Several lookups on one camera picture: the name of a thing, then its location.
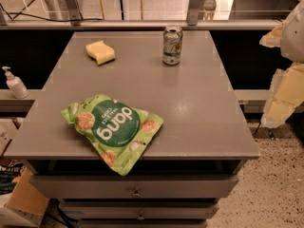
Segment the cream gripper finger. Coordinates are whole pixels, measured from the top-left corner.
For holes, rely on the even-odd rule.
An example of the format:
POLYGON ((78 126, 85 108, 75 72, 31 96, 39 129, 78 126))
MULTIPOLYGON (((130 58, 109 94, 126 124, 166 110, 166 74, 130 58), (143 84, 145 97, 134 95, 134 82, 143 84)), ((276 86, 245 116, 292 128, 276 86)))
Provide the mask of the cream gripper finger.
POLYGON ((274 27, 270 32, 263 35, 259 40, 259 43, 267 48, 280 48, 282 30, 283 30, 283 23, 280 23, 279 25, 274 27))
POLYGON ((270 94, 263 108, 261 125, 277 128, 304 102, 304 64, 293 62, 286 70, 278 69, 271 81, 270 94))

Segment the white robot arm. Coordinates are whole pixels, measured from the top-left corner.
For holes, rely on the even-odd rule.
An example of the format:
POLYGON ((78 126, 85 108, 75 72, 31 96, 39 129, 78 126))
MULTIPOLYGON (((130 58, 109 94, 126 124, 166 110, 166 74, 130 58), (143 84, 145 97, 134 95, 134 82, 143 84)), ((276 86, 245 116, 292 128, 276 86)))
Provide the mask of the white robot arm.
POLYGON ((304 0, 285 21, 263 35, 259 43, 267 48, 280 48, 281 56, 292 62, 286 70, 275 72, 263 108, 261 125, 277 128, 304 103, 304 0))

